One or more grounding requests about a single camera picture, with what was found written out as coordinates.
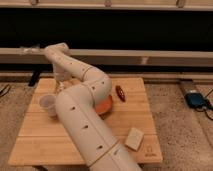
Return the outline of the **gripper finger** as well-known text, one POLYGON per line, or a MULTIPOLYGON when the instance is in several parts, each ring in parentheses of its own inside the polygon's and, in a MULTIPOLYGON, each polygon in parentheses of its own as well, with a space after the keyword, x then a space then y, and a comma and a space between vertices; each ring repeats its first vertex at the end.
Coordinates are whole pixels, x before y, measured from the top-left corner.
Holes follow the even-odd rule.
POLYGON ((57 94, 59 92, 59 81, 55 81, 54 93, 57 94))

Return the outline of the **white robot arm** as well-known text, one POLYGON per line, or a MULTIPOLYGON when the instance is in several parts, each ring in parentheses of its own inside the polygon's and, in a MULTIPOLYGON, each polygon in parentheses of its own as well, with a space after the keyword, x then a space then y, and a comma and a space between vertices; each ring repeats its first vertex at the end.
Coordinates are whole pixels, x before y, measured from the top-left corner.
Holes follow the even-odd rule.
POLYGON ((62 90, 55 100, 58 118, 90 171, 142 171, 94 107, 111 93, 112 83, 100 69, 69 56, 65 43, 47 46, 46 58, 80 83, 62 90))

